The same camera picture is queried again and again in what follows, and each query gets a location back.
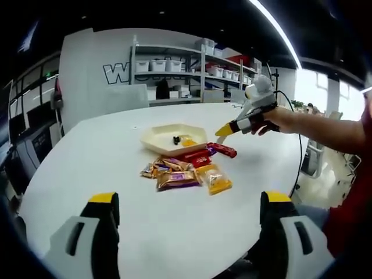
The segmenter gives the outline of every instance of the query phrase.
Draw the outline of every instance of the person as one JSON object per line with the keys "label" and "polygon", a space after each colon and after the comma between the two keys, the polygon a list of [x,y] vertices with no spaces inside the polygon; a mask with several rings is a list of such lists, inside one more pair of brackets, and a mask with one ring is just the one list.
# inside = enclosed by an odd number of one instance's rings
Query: person
{"label": "person", "polygon": [[[337,208],[320,209],[299,206],[298,212],[307,215],[327,236],[327,246],[333,256],[342,253],[353,238],[357,225],[363,220],[365,207],[372,199],[372,91],[364,95],[366,107],[360,121],[333,120],[315,115],[294,113],[277,107],[264,114],[279,126],[282,133],[298,133],[333,150],[359,155],[362,162],[349,195]],[[270,131],[259,127],[252,134]]]}

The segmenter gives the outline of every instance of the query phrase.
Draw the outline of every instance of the shelf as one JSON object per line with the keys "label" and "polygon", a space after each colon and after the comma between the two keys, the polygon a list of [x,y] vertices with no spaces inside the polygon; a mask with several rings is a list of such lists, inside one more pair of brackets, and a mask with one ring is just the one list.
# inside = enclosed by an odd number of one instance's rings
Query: shelf
{"label": "shelf", "polygon": [[183,103],[183,102],[191,102],[191,101],[200,101],[200,97],[192,97],[192,98],[175,98],[175,99],[158,99],[149,101],[150,104],[154,103]]}
{"label": "shelf", "polygon": [[[230,61],[228,59],[222,58],[222,57],[206,54],[205,59],[207,61],[212,61],[212,62],[220,63],[223,65],[227,65],[227,66],[234,66],[236,69],[240,69],[240,64]],[[257,72],[253,68],[250,68],[250,67],[243,66],[243,70],[249,71],[253,74],[257,74]]]}
{"label": "shelf", "polygon": [[171,72],[171,71],[144,71],[134,73],[135,76],[180,76],[180,77],[200,77],[200,73]]}
{"label": "shelf", "polygon": [[202,52],[197,49],[183,48],[181,46],[172,45],[136,45],[136,54],[173,54],[173,55],[201,55]]}

